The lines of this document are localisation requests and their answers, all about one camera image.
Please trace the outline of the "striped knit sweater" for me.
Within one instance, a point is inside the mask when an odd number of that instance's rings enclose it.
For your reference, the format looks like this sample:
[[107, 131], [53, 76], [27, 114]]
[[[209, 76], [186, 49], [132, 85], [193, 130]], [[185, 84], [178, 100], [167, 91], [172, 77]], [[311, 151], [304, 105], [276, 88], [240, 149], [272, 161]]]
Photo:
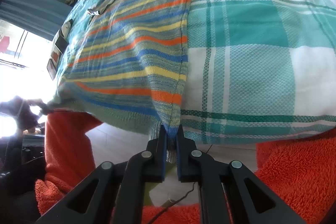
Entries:
[[90, 113], [126, 131], [167, 134], [176, 155], [187, 80], [191, 0], [81, 0], [58, 66], [53, 110]]

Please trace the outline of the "orange fleece trouser leg left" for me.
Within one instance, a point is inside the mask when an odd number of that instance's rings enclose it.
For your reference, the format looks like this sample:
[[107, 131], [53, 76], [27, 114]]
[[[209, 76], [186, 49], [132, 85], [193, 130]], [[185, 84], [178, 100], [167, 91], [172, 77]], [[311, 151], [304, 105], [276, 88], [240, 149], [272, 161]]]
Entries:
[[40, 214], [53, 207], [95, 170], [92, 146], [86, 133], [102, 122], [88, 113], [54, 112], [47, 116], [45, 178], [35, 182]]

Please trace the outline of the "orange fleece trouser leg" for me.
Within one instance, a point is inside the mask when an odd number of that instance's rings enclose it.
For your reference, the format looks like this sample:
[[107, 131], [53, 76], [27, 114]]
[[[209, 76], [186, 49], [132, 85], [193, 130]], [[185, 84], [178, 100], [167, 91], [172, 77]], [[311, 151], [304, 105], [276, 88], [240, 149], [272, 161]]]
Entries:
[[45, 178], [35, 182], [40, 214], [53, 207], [95, 170], [92, 146], [86, 133], [102, 122], [88, 113], [54, 112], [47, 116]]
[[255, 175], [307, 223], [335, 223], [335, 130], [258, 143]]

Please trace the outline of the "orange fleece trouser leg right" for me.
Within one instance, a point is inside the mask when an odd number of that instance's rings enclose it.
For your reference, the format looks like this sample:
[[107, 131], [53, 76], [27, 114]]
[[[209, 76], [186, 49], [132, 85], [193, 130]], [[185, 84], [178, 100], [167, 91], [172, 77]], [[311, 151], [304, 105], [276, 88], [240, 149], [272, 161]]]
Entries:
[[307, 223], [335, 223], [335, 130], [258, 143], [255, 175]]

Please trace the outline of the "patterned cushion at bedside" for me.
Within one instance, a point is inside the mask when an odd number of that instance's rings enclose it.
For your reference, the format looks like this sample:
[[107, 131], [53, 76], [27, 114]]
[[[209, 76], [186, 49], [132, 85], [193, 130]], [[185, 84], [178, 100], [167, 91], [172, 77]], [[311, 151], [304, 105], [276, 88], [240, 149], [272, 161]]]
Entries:
[[58, 32], [56, 32], [52, 40], [51, 55], [47, 63], [47, 71], [52, 80], [56, 77], [60, 59], [69, 45], [67, 37], [72, 28], [73, 22], [74, 21], [72, 19], [66, 21]]

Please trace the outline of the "grey blue curtain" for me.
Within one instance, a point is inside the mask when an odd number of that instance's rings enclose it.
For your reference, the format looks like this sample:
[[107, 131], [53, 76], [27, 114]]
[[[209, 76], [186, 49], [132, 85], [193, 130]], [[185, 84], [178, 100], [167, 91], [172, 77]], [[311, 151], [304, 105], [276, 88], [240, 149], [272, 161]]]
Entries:
[[65, 0], [2, 0], [1, 19], [52, 40], [72, 7]]

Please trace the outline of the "teal plaid bed cover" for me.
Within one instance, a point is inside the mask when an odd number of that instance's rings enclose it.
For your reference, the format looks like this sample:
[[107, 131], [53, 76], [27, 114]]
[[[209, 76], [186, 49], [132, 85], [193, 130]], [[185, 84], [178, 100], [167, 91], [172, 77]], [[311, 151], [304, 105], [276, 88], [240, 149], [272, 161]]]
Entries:
[[[84, 23], [80, 1], [73, 25]], [[335, 0], [191, 0], [187, 37], [187, 138], [258, 143], [335, 128]]]

